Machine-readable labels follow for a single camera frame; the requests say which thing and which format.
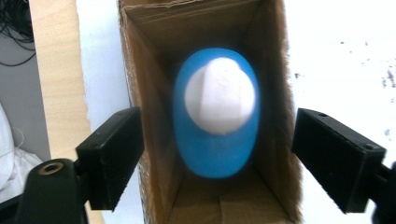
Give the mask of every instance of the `gray floor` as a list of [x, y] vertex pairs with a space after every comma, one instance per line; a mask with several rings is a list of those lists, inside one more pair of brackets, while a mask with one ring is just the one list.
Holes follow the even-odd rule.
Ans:
[[[12, 39], [0, 35], [0, 62], [19, 63], [31, 54]], [[21, 149], [35, 153], [43, 161], [49, 160], [50, 147], [36, 57], [16, 67], [0, 65], [0, 104], [7, 114], [15, 146], [22, 143]]]

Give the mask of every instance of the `open cardboard box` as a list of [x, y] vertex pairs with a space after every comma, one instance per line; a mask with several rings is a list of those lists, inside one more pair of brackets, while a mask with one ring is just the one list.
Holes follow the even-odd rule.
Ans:
[[[301, 171], [291, 154], [281, 0], [120, 0], [120, 31], [131, 96], [141, 106], [140, 178], [147, 223], [299, 223]], [[241, 53], [261, 92], [258, 139], [249, 163], [225, 179], [191, 173], [177, 151], [172, 99], [177, 71], [198, 49]]]

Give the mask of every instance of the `white paper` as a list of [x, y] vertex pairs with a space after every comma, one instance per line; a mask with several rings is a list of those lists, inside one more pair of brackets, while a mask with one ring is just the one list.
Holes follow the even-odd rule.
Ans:
[[[112, 114], [130, 107], [124, 71], [117, 1], [77, 0], [85, 101], [91, 131]], [[143, 223], [143, 211], [134, 171], [114, 213], [103, 212], [105, 223]]]

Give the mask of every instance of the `torn cardboard edge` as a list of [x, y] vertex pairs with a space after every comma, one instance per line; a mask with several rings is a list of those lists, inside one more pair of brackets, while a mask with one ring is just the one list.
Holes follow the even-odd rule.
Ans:
[[[272, 207], [275, 210], [280, 207], [284, 212], [285, 216], [280, 216], [284, 223], [299, 223], [301, 171], [298, 160], [290, 152], [293, 113], [286, 83], [283, 2], [189, 0], [145, 4], [152, 2], [156, 1], [119, 1], [121, 42], [130, 93], [134, 102], [142, 107], [143, 114], [148, 162], [142, 162], [140, 167], [141, 178], [146, 178], [142, 181], [142, 188], [146, 189], [144, 198], [147, 198], [146, 219], [151, 218], [153, 223], [191, 221], [189, 216], [173, 218], [178, 200], [197, 193], [196, 190], [181, 193], [191, 177], [184, 173], [186, 168], [178, 156], [173, 136], [170, 116], [173, 81], [177, 68], [188, 55], [197, 49], [215, 46], [239, 51], [258, 74], [262, 119], [252, 160], [261, 178], [253, 186], [262, 185], [263, 179], [276, 199]], [[213, 210], [222, 214], [221, 220], [216, 219], [215, 214], [212, 221], [232, 223], [231, 219], [236, 217], [228, 219], [230, 215], [225, 210], [244, 209], [236, 203], [243, 199], [238, 195], [231, 198], [221, 195], [220, 192], [217, 207], [221, 206], [222, 210]], [[210, 204], [208, 207], [203, 203], [197, 205], [195, 213], [208, 214]], [[244, 213], [232, 212], [235, 214], [243, 216]], [[260, 216], [253, 217], [254, 214], [258, 215], [246, 215], [250, 217], [248, 220], [262, 220]]]

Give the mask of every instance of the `cardboard box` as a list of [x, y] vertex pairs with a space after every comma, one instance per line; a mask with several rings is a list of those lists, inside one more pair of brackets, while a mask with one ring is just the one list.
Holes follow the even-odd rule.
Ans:
[[[140, 178], [147, 223], [299, 223], [298, 159], [287, 84], [281, 0], [120, 0], [120, 31], [131, 96], [141, 106]], [[177, 71], [198, 49], [241, 53], [261, 91], [257, 144], [246, 167], [225, 179], [192, 174], [172, 127]]]

